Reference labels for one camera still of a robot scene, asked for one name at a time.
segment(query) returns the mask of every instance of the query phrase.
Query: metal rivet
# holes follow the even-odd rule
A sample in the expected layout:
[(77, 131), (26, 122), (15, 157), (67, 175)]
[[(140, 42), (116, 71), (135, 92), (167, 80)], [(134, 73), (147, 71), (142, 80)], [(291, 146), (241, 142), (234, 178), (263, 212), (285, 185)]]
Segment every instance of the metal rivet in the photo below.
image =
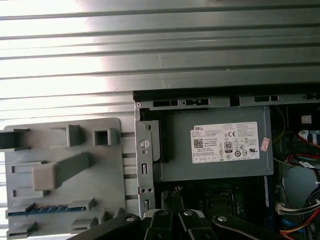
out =
[(162, 212), (160, 212), (159, 213), (161, 216), (166, 216), (166, 215), (168, 215), (168, 212), (167, 211), (162, 211)]
[(193, 214), (193, 212), (192, 211), (185, 211), (183, 214), (186, 216), (191, 216)]
[(130, 216), (130, 217), (127, 217), (125, 220), (128, 221), (128, 222), (132, 222), (132, 221), (135, 220), (135, 218)]
[(219, 217), (218, 217), (218, 220), (219, 220), (220, 222), (226, 222), (226, 221), (228, 220), (228, 218), (226, 218), (225, 216), (219, 216)]

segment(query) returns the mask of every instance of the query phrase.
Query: yellow wire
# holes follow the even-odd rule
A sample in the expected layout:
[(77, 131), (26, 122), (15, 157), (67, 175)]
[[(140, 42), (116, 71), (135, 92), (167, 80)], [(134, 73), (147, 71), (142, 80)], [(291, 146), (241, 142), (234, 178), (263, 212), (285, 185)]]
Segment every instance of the yellow wire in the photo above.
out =
[(284, 236), (284, 237), (287, 238), (287, 239), (293, 240), (292, 237), (289, 237), (289, 236), (287, 236), (287, 235), (285, 235), (285, 234), (282, 234), (282, 236)]
[(283, 128), (282, 131), (280, 132), (280, 134), (272, 141), (272, 143), (276, 143), (278, 142), (280, 139), (282, 139), (282, 137), (286, 134), (286, 118), (285, 115), (283, 114), (283, 112), (281, 111), (281, 109), (278, 106), (275, 106), (275, 109), (277, 109), (277, 111), (279, 112), (281, 118), (282, 118), (282, 123), (283, 123)]
[(293, 229), (290, 229), (290, 230), (280, 230), (280, 232), (282, 232), (282, 233), (284, 233), (284, 234), (293, 233), (293, 232), (295, 232), (295, 231), (298, 231), (298, 230), (304, 228), (304, 227), (307, 226), (308, 224), (309, 224), (309, 223), (304, 224), (304, 225), (299, 226), (299, 227), (296, 227), (296, 228), (293, 228)]

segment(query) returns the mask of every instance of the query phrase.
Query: power supply label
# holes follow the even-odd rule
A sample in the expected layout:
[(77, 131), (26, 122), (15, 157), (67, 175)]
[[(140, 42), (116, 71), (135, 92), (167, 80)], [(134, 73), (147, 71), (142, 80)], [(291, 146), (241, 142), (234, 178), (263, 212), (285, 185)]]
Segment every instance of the power supply label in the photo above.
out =
[(190, 134), (194, 164), (260, 158), (255, 121), (199, 125)]

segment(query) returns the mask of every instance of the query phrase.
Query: qr code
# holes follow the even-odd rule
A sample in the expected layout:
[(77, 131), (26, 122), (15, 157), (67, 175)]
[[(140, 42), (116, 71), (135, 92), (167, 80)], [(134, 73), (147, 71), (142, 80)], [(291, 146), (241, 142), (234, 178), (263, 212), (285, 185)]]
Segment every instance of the qr code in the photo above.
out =
[(204, 147), (203, 139), (193, 139), (193, 145), (195, 149), (201, 149)]

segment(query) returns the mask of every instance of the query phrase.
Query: pink sticker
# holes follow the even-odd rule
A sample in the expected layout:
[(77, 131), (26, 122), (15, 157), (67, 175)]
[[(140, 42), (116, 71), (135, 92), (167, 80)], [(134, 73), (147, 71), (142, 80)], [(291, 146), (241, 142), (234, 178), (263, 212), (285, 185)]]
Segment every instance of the pink sticker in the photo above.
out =
[(266, 152), (268, 150), (269, 143), (270, 143), (270, 139), (264, 137), (260, 150), (263, 151), (263, 152)]

